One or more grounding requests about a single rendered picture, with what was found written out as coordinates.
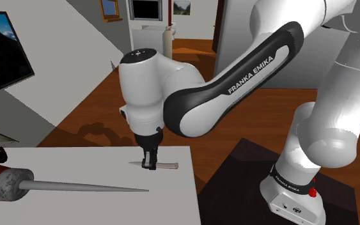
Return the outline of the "small knife with pale handle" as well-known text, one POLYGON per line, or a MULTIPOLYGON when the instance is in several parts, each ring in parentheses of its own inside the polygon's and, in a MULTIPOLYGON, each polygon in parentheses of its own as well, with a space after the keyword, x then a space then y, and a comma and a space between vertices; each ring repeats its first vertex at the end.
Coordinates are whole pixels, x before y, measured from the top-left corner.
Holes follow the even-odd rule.
MULTIPOLYGON (((142 162, 129 162, 129 164, 133 164, 133 165, 136 165, 136 166, 142 166, 142 162)), ((178 163, 157 162, 156 163, 156 168, 159 168, 159 169, 178 169, 178 163)))

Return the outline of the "cream cylinder on red pole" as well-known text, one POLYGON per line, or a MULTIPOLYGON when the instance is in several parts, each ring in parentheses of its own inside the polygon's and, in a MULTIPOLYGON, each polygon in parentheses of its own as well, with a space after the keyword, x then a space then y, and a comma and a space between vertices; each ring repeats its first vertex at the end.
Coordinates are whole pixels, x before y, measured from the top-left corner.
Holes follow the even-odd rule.
POLYGON ((171 59, 172 58, 172 41, 173 41, 173 31, 172 31, 172 0, 167 0, 168 6, 168 19, 167 26, 164 31, 164 55, 171 59))

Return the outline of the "white cabinet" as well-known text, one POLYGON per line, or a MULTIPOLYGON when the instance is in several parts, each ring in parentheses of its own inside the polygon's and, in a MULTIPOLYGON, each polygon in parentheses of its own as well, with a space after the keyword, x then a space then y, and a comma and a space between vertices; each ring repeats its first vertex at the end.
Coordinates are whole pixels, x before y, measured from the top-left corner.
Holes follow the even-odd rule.
MULTIPOLYGON (((166 26, 142 26, 141 29, 133 29, 134 49, 155 49, 164 55, 164 31, 166 26)), ((175 39, 176 23, 172 22, 173 40, 175 39)))

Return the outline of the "grey-framed dark window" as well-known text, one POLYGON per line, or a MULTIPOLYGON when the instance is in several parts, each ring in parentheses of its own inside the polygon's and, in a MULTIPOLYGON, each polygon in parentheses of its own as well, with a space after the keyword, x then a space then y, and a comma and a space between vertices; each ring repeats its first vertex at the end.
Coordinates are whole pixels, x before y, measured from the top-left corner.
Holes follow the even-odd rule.
POLYGON ((131 20, 162 21, 162 0, 129 0, 131 20))

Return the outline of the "brown door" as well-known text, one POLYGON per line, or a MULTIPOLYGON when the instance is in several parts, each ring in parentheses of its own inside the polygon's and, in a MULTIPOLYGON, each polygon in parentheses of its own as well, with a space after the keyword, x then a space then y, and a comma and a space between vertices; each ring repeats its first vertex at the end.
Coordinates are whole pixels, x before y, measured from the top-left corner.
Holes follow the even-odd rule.
POLYGON ((214 24, 214 36, 212 41, 212 50, 217 52, 218 43, 219 43, 219 35, 221 31, 221 22, 223 19, 223 12, 224 12, 224 4, 225 0, 218 0, 217 2, 217 11, 215 17, 215 24, 214 24))

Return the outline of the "wooden-framed wall picture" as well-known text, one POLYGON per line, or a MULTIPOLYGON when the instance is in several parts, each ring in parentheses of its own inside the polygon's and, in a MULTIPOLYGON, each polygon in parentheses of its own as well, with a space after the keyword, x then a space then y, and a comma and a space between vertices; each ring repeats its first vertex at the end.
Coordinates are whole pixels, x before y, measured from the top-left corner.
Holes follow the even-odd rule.
POLYGON ((102 22, 118 22, 123 20, 120 16, 118 0, 99 0, 102 22))

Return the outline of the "small landscape wall picture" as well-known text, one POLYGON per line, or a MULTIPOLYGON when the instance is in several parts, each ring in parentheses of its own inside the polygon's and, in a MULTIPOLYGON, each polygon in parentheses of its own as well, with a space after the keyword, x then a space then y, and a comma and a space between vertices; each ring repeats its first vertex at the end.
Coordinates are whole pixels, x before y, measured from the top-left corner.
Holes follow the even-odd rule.
POLYGON ((173 1, 173 14, 174 15, 190 15, 191 2, 190 1, 173 1))

